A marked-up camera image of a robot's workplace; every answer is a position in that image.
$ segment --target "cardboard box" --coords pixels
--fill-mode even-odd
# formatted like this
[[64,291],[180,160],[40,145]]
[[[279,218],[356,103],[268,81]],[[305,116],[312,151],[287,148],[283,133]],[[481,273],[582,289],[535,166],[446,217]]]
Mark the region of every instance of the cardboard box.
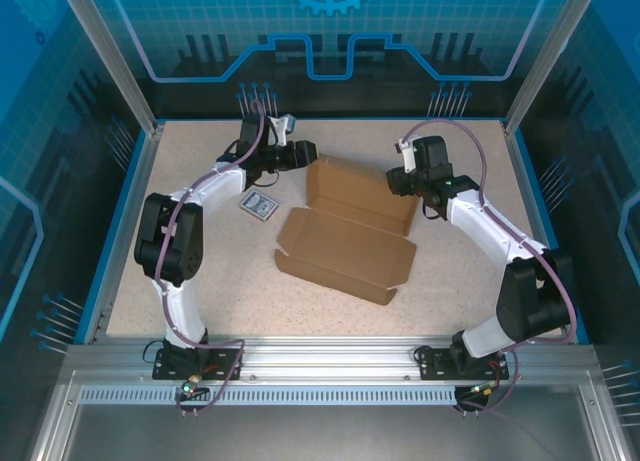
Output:
[[409,278],[416,245],[404,238],[419,198],[394,196],[386,173],[321,155],[307,168],[307,208],[278,237],[278,269],[386,306]]

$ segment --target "box lid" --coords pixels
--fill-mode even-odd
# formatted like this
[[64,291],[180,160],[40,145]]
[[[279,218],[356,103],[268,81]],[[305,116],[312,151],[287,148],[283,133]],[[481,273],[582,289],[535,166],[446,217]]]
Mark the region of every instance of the box lid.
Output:
[[407,281],[416,251],[403,237],[305,208],[291,210],[278,242],[281,271],[382,305]]
[[416,196],[394,196],[380,169],[320,155],[307,168],[307,205],[354,223],[406,236]]

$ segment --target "robotic arm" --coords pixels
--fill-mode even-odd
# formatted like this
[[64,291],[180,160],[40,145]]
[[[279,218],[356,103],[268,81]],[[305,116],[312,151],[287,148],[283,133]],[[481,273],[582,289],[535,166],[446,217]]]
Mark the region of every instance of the robotic arm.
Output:
[[391,191],[422,197],[424,206],[462,229],[498,269],[504,270],[496,314],[453,337],[450,354],[460,375],[472,376],[484,370],[496,352],[567,325],[569,314],[558,288],[523,242],[551,265],[567,288],[573,285],[571,259],[530,239],[488,201],[481,202],[479,186],[473,180],[453,175],[440,136],[413,135],[396,148],[404,166],[387,172]]
[[[302,168],[317,158],[314,143],[287,141],[287,135],[291,134],[295,127],[293,116],[266,117],[264,123],[262,136],[253,153],[239,165],[220,172],[225,166],[249,152],[256,140],[260,117],[249,115],[243,119],[240,138],[227,148],[212,168],[219,174],[199,185],[189,195],[171,233],[160,277],[166,285],[167,307],[177,331],[195,344],[207,343],[207,331],[200,318],[192,284],[204,255],[204,220],[229,198],[251,187],[265,171],[275,173]],[[145,200],[134,259],[142,265],[145,275],[152,280],[171,214],[189,189],[184,188],[169,195],[153,193]],[[155,281],[153,285],[162,299],[161,287]],[[198,366],[202,364],[198,360],[198,350],[194,350],[193,346],[176,336],[168,325],[164,347],[165,350],[171,351],[174,359],[183,360],[181,364],[185,366],[184,373],[178,376],[189,376],[201,370],[202,366]]]

